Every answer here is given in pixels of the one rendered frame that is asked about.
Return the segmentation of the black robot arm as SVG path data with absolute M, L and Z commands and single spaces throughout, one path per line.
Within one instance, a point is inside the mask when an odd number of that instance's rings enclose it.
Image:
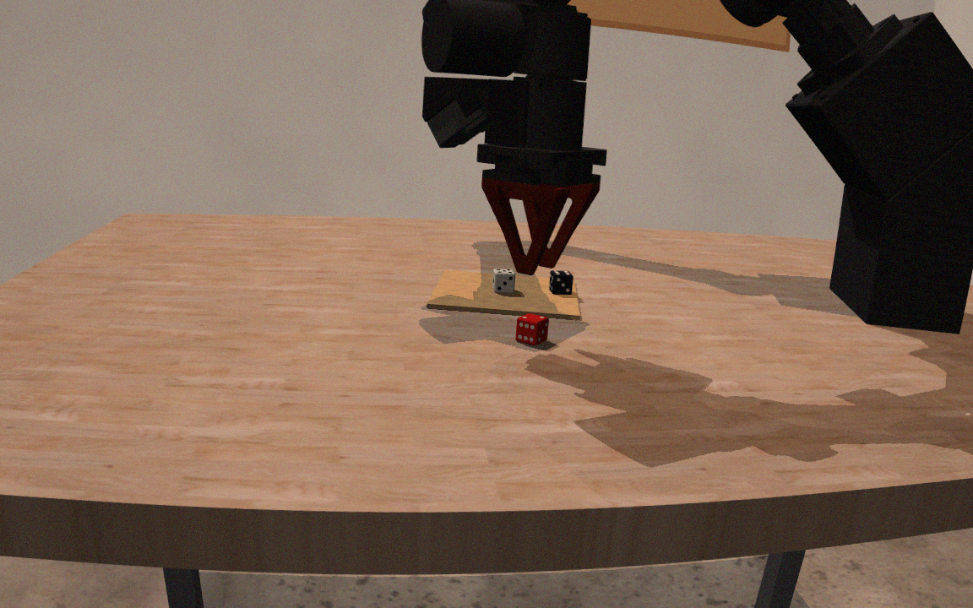
M 586 81 L 591 18 L 570 1 L 428 0 L 422 59 L 434 73 L 528 74 L 543 79 L 544 90 L 552 90 L 554 79 Z M 872 26 L 848 0 L 720 3 L 747 26 L 787 17 L 782 24 L 812 69 L 798 82 L 804 94 L 860 69 L 903 27 L 895 14 Z M 425 77 L 422 119 L 440 149 L 483 132 L 484 144 L 525 147 L 529 91 L 530 81 Z

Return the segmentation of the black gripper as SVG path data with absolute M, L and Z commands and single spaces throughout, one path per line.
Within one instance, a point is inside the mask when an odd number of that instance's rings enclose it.
M 592 174 L 592 165 L 605 166 L 607 150 L 582 147 L 587 82 L 554 79 L 552 90 L 544 90 L 543 79 L 525 77 L 530 81 L 525 147 L 478 144 L 476 162 L 495 165 L 482 170 L 481 187 L 501 225 L 516 272 L 535 274 L 538 266 L 555 267 L 597 197 L 600 176 Z M 528 255 L 509 198 L 524 200 L 532 240 Z M 568 198 L 570 210 L 549 249 Z

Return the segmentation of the black die with white pips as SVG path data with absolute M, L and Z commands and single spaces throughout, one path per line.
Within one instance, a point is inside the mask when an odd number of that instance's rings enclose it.
M 552 270 L 549 289 L 551 289 L 552 294 L 572 294 L 573 275 L 570 272 Z

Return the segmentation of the orange flat mat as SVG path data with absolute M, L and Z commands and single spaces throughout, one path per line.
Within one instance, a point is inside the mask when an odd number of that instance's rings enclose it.
M 551 278 L 516 274 L 514 293 L 495 293 L 492 274 L 444 270 L 427 308 L 580 320 L 578 293 L 552 294 Z

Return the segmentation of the beige die with black pips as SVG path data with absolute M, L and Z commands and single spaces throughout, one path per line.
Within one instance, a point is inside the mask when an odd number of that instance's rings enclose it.
M 495 293 L 514 293 L 516 274 L 512 269 L 494 269 L 492 289 Z

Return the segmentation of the red dice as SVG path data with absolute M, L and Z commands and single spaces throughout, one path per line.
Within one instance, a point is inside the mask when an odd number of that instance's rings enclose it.
M 549 318 L 526 314 L 517 318 L 516 341 L 537 345 L 547 339 Z

